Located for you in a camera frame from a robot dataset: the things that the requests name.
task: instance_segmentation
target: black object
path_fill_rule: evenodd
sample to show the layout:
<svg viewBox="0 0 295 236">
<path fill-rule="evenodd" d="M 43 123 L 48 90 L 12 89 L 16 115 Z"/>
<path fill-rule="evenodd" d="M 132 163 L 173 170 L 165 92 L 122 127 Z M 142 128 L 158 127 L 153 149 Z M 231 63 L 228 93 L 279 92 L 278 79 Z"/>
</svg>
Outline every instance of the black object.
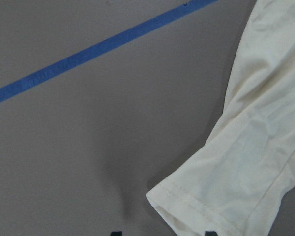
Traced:
<svg viewBox="0 0 295 236">
<path fill-rule="evenodd" d="M 215 231 L 206 231 L 205 236 L 218 236 L 218 235 L 217 235 L 217 233 Z"/>
<path fill-rule="evenodd" d="M 122 231 L 111 232 L 110 236 L 122 236 Z"/>
</svg>

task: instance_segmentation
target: blue tape line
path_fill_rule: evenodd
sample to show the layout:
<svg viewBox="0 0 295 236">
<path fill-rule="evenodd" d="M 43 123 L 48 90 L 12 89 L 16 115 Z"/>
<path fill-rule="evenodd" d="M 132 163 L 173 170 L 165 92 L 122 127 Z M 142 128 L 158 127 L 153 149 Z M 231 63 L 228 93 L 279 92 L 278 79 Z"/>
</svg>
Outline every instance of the blue tape line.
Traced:
<svg viewBox="0 0 295 236">
<path fill-rule="evenodd" d="M 0 102 L 14 97 L 36 85 L 41 84 L 59 74 L 62 74 L 78 65 L 81 65 L 91 59 L 94 59 L 106 52 L 120 47 L 138 37 L 141 37 L 153 30 L 156 30 L 166 24 L 169 24 L 183 16 L 197 11 L 206 5 L 217 0 L 192 0 L 187 5 L 181 5 L 162 15 L 143 22 L 133 28 L 130 28 L 120 34 L 108 38 L 94 46 L 86 48 L 72 56 L 51 64 L 37 72 L 27 75 L 11 84 L 0 88 Z"/>
</svg>

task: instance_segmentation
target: white fabric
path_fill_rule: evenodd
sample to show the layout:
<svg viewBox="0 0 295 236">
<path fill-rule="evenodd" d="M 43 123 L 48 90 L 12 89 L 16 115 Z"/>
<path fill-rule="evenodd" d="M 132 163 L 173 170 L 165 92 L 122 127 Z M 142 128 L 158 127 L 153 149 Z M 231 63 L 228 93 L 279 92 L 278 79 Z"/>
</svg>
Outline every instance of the white fabric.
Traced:
<svg viewBox="0 0 295 236">
<path fill-rule="evenodd" d="M 206 144 L 147 193 L 179 236 L 266 236 L 295 185 L 295 0 L 258 0 L 223 115 Z"/>
</svg>

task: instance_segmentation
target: sleeve hem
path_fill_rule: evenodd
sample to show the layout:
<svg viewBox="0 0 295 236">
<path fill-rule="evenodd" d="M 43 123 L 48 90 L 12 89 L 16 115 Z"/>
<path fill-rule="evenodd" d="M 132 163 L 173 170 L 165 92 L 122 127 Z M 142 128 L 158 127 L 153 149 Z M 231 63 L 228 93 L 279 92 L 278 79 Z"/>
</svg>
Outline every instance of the sleeve hem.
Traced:
<svg viewBox="0 0 295 236">
<path fill-rule="evenodd" d="M 204 236 L 205 231 L 216 231 L 219 236 L 242 235 L 236 226 L 169 178 L 151 189 L 146 197 L 178 236 Z"/>
</svg>

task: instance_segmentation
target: gray surface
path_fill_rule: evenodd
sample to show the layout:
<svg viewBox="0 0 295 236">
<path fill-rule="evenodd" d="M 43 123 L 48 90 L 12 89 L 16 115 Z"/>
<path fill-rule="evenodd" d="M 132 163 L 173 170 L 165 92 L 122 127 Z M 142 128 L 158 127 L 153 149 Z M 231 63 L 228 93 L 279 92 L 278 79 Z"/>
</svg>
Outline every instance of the gray surface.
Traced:
<svg viewBox="0 0 295 236">
<path fill-rule="evenodd" d="M 0 1 L 0 87 L 183 1 Z M 208 137 L 254 0 L 220 0 L 0 104 L 0 236 L 173 236 L 145 193 Z M 270 236 L 295 235 L 295 188 Z"/>
</svg>

